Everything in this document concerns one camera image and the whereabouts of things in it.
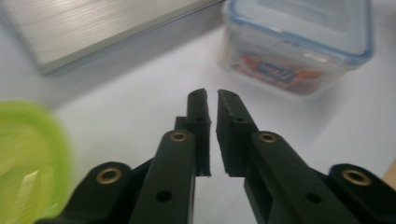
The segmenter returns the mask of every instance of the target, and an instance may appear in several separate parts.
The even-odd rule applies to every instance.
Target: green plastic container
[[[55,120],[32,103],[0,103],[0,223],[57,215],[69,183],[68,150]]]

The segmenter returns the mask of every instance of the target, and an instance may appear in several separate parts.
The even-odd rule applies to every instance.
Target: white table surface
[[[256,223],[243,180],[224,174],[216,139],[217,90],[238,93],[261,130],[281,134],[313,168],[352,163],[382,176],[396,158],[396,2],[374,0],[375,56],[318,100],[291,102],[219,67],[219,4],[101,52],[56,76],[35,69],[0,24],[0,100],[42,104],[71,144],[73,186],[94,166],[150,159],[187,94],[205,88],[212,177],[196,181],[194,223]]]

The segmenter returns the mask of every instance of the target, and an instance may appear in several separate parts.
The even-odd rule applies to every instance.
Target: clear plastic container
[[[370,0],[228,0],[222,62],[294,98],[318,96],[373,55]]]

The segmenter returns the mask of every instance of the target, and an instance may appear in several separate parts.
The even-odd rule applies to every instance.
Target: screw hole
[[[198,121],[198,122],[202,122],[202,121],[205,121],[205,118],[198,117],[198,118],[196,118],[195,120]]]
[[[171,139],[175,142],[182,142],[187,139],[187,135],[185,133],[174,133],[171,135]]]
[[[369,186],[372,183],[370,177],[357,170],[345,170],[343,171],[343,177],[347,181],[360,186]]]
[[[306,199],[311,203],[321,203],[321,198],[316,193],[307,193],[305,195]]]
[[[172,199],[172,193],[169,190],[163,190],[157,193],[156,199],[160,203],[166,203]]]
[[[121,178],[121,170],[118,168],[107,168],[96,176],[96,181],[99,184],[107,185],[117,182]]]
[[[260,139],[263,142],[266,142],[266,143],[274,143],[274,142],[276,142],[276,137],[273,136],[270,133],[263,133],[262,135],[260,135]]]

